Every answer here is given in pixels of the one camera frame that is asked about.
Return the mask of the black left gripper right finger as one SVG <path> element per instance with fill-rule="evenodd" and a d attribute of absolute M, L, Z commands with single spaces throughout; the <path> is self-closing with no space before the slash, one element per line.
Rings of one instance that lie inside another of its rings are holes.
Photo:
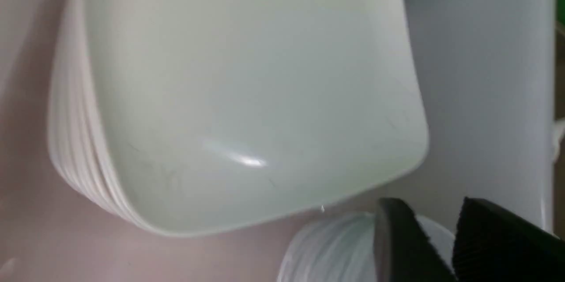
<path fill-rule="evenodd" d="M 460 282 L 562 282 L 563 240 L 484 198 L 464 198 L 452 266 Z"/>

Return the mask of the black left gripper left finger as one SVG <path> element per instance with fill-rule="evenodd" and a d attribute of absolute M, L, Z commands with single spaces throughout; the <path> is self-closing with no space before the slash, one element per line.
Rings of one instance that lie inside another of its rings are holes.
<path fill-rule="evenodd" d="M 415 212 L 402 199 L 376 202 L 373 256 L 378 282 L 455 282 Z"/>

